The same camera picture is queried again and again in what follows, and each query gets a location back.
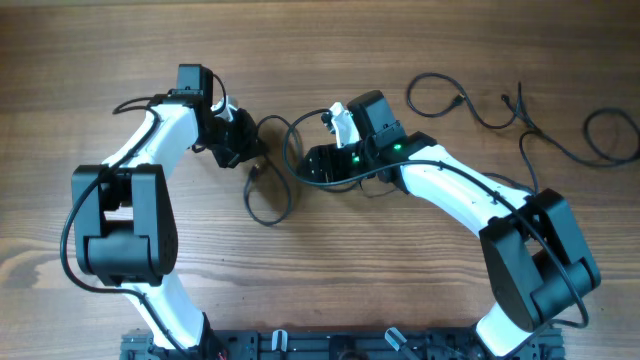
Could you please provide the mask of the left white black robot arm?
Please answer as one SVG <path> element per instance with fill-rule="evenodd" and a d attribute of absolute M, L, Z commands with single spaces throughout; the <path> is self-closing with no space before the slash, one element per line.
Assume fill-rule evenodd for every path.
<path fill-rule="evenodd" d="M 182 64 L 174 88 L 115 108 L 145 119 L 102 163 L 76 168 L 60 240 L 63 270 L 76 286 L 126 296 L 154 345 L 186 354 L 200 348 L 206 321 L 174 270 L 178 231 L 167 181 L 187 151 L 210 151 L 221 168 L 265 152 L 249 113 L 228 95 L 214 99 L 219 79 L 200 64 Z"/>

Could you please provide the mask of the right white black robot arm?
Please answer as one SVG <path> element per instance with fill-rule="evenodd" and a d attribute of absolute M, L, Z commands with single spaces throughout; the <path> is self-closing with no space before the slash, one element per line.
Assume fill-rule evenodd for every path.
<path fill-rule="evenodd" d="M 500 184 L 456 160 L 434 138 L 407 134 L 379 90 L 321 112 L 334 134 L 331 144 L 311 148 L 295 169 L 315 187 L 377 177 L 450 215 L 481 245 L 495 303 L 474 324 L 471 339 L 450 350 L 461 358 L 553 359 L 555 338 L 569 326 L 561 313 L 575 306 L 583 328 L 585 295 L 601 274 L 576 218 L 558 192 L 538 193 Z"/>

